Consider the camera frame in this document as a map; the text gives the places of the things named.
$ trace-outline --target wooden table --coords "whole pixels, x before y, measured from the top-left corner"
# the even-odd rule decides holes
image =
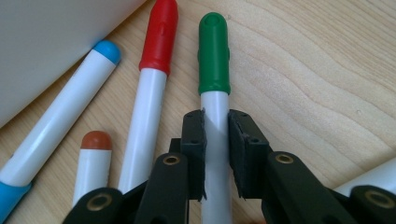
[[[8,223],[60,223],[71,209],[85,133],[110,133],[109,186],[118,185],[138,63],[154,1],[108,36],[122,61],[49,158]],[[210,11],[228,23],[230,108],[248,113],[273,150],[299,156],[335,188],[396,156],[396,2],[178,0],[172,71],[163,97],[156,156],[180,137],[183,115],[200,108],[198,23]],[[77,66],[0,130],[0,165],[34,127]],[[263,221],[261,202],[239,199],[234,223]],[[191,202],[191,223],[200,204]]]

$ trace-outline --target green marker cap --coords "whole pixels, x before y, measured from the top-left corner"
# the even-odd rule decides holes
[[[199,24],[199,88],[206,91],[225,91],[230,94],[227,22],[216,12],[206,14]]]

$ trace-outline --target white laptop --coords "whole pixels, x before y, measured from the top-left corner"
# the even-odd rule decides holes
[[[0,128],[145,0],[0,2]]]

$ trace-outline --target marker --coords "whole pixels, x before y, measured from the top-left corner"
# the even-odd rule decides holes
[[[375,167],[373,170],[346,182],[345,184],[336,188],[335,191],[349,197],[350,192],[354,187],[372,185],[396,194],[396,179],[394,178],[395,171],[396,158],[387,161]]]
[[[59,145],[84,108],[120,61],[120,50],[99,42],[0,171],[0,223]]]
[[[208,13],[199,24],[199,93],[205,111],[205,192],[202,223],[233,223],[228,144],[230,94],[227,23]]]
[[[78,156],[73,206],[86,193],[107,186],[110,163],[110,135],[100,131],[92,131],[85,134]]]
[[[150,13],[139,64],[139,84],[120,173],[119,190],[123,193],[149,178],[177,20],[176,1],[157,0]]]

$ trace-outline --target red marker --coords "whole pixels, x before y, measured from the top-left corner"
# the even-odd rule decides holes
[[[78,157],[73,206],[84,194],[107,186],[110,162],[110,135],[100,131],[85,134]]]
[[[175,0],[157,0],[150,13],[134,112],[122,164],[119,190],[123,193],[149,178],[161,117],[163,90],[177,29]]]

